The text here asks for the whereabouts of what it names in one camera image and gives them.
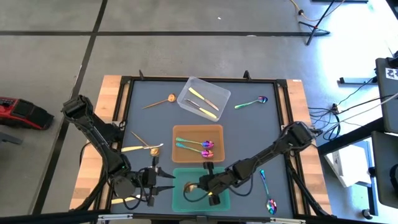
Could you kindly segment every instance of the knife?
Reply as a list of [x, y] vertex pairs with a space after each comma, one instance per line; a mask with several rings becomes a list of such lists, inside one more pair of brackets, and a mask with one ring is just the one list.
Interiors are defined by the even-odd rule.
[[192, 94], [194, 94], [195, 96], [201, 98], [202, 100], [204, 100], [208, 105], [210, 105], [212, 108], [214, 108], [215, 110], [219, 111], [218, 107], [216, 105], [214, 105], [212, 102], [210, 102], [210, 100], [207, 100], [206, 98], [204, 98], [201, 94], [199, 94], [197, 91], [195, 91], [192, 87], [190, 87], [188, 89]]
[[217, 119], [217, 116], [214, 115], [213, 113], [201, 108], [197, 103], [195, 103], [192, 100], [188, 100], [188, 99], [184, 99], [186, 102], [190, 103], [191, 105], [193, 105], [194, 107], [198, 108], [200, 111], [204, 112], [205, 114], [207, 114], [208, 116], [211, 116], [214, 119]]

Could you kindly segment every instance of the rainbow spoon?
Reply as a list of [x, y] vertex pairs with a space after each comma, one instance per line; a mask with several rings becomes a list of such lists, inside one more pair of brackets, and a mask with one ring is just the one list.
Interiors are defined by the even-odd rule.
[[195, 142], [195, 141], [190, 141], [190, 140], [186, 140], [186, 139], [182, 139], [182, 138], [175, 138], [176, 141], [180, 141], [180, 142], [190, 142], [190, 143], [195, 143], [195, 144], [199, 144], [201, 145], [204, 149], [211, 149], [214, 146], [214, 142], [212, 141], [204, 141], [202, 143], [200, 142]]
[[213, 155], [214, 155], [211, 150], [205, 149], [205, 150], [201, 151], [201, 150], [194, 149], [194, 148], [191, 148], [191, 147], [188, 147], [188, 146], [184, 146], [183, 144], [181, 144], [179, 142], [175, 143], [175, 146], [181, 147], [183, 149], [189, 149], [189, 150], [192, 150], [192, 151], [195, 151], [195, 152], [199, 152], [203, 158], [212, 158]]
[[268, 187], [267, 187], [267, 183], [266, 183], [266, 175], [264, 173], [264, 170], [262, 170], [262, 169], [260, 170], [260, 176], [261, 176], [262, 183], [264, 184], [264, 187], [266, 188], [266, 192], [267, 192], [267, 199], [268, 199], [268, 201], [266, 203], [267, 210], [271, 215], [275, 215], [276, 209], [277, 209], [276, 202], [274, 199], [272, 199], [269, 196]]
[[244, 104], [241, 104], [241, 105], [236, 105], [236, 106], [235, 106], [235, 109], [243, 108], [243, 107], [245, 107], [245, 106], [247, 106], [247, 105], [250, 105], [250, 104], [252, 104], [252, 103], [255, 103], [255, 102], [265, 103], [265, 102], [267, 102], [267, 101], [268, 101], [268, 98], [267, 98], [267, 97], [265, 97], [265, 96], [259, 96], [259, 97], [257, 97], [256, 100], [254, 100], [254, 101], [252, 101], [252, 102], [244, 103]]

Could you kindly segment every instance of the orange tray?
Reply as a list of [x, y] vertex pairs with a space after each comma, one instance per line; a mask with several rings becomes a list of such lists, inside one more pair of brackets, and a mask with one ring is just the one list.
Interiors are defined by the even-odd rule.
[[[212, 149], [214, 156], [206, 159], [200, 153], [189, 149], [182, 149], [175, 146], [175, 138], [180, 137], [190, 141], [203, 142], [213, 141]], [[201, 145], [181, 142], [182, 144], [198, 150], [204, 150]], [[172, 160], [176, 163], [202, 163], [202, 162], [223, 162], [225, 159], [223, 127], [221, 125], [176, 125], [173, 128], [173, 149]]]

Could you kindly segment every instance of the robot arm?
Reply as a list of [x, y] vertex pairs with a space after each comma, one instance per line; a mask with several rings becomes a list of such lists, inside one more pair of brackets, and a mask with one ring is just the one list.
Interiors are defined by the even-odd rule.
[[[92, 143], [102, 157], [104, 164], [105, 175], [102, 176], [97, 186], [77, 210], [88, 209], [108, 181], [113, 182], [110, 187], [119, 198], [130, 197], [134, 195], [136, 188], [139, 188], [144, 193], [148, 206], [154, 205], [153, 195], [157, 195], [162, 190], [172, 188], [172, 186], [155, 187], [158, 175], [174, 178], [172, 175], [165, 173], [160, 167], [156, 167], [159, 161], [158, 157], [153, 158], [151, 166], [144, 167], [138, 172], [131, 171], [131, 165], [127, 157], [121, 151], [111, 147], [113, 142], [120, 141], [123, 138], [123, 132], [116, 125], [106, 124], [97, 117], [93, 112], [93, 105], [87, 97], [80, 95], [77, 98], [70, 99], [63, 104], [62, 112], [65, 119], [82, 131]], [[145, 192], [145, 188], [149, 189], [148, 194]]]
[[[268, 148], [264, 149], [252, 158], [235, 162], [231, 166], [227, 167], [222, 173], [214, 174], [212, 171], [213, 163], [204, 163], [203, 166], [205, 169], [209, 170], [209, 174], [199, 178], [199, 184], [197, 187], [208, 192], [210, 205], [217, 205], [220, 203], [218, 195], [224, 190], [231, 186], [241, 186], [252, 177], [252, 174], [259, 166], [273, 159], [275, 156], [285, 154], [291, 150], [298, 153], [306, 149], [311, 145], [311, 141], [314, 138], [314, 135], [310, 132], [307, 125], [303, 122], [294, 122], [286, 126], [282, 130], [279, 138]], [[328, 215], [311, 196], [311, 193], [295, 172], [290, 159], [287, 160], [287, 168], [289, 174], [292, 175], [292, 178], [296, 181], [315, 213], [317, 215]]]

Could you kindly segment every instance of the sticker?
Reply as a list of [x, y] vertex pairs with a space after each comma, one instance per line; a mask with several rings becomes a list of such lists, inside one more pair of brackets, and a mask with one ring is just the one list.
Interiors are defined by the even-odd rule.
[[398, 69], [386, 68], [386, 78], [398, 80]]

